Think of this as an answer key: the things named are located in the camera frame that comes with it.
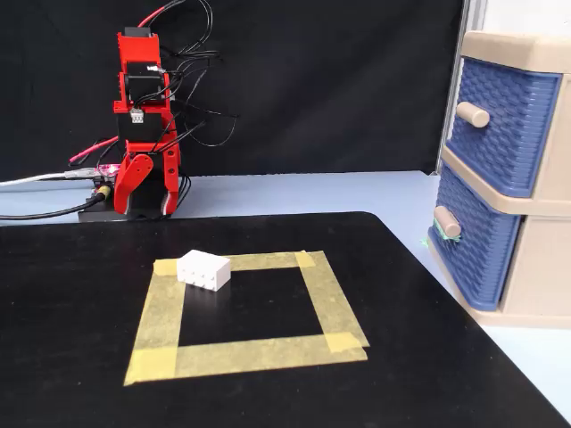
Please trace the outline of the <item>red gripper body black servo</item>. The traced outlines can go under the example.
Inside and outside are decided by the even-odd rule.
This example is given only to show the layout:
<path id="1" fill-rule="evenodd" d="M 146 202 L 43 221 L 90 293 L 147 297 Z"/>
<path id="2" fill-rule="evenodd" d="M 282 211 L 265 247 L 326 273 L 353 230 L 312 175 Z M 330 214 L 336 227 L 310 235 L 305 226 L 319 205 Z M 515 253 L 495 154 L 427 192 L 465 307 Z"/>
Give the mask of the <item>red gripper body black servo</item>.
<path id="1" fill-rule="evenodd" d="M 129 100 L 113 102 L 118 141 L 124 154 L 172 153 L 178 150 L 176 115 L 170 101 L 151 101 L 135 106 Z"/>

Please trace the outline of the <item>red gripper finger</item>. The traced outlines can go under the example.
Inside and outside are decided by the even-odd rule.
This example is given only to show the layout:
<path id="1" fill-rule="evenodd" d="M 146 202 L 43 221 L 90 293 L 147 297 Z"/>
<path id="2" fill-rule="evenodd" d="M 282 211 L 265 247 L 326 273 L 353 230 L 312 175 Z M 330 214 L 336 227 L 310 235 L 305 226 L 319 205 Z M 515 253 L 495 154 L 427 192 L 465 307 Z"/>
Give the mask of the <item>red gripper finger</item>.
<path id="1" fill-rule="evenodd" d="M 127 156 L 120 164 L 116 176 L 113 206 L 119 214 L 127 214 L 130 195 L 142 184 L 153 169 L 153 160 L 146 153 Z"/>
<path id="2" fill-rule="evenodd" d="M 161 154 L 164 185 L 166 188 L 166 195 L 161 203 L 161 214 L 167 216 L 173 214 L 178 205 L 180 150 L 177 145 L 171 145 L 169 148 L 161 145 L 159 153 Z"/>

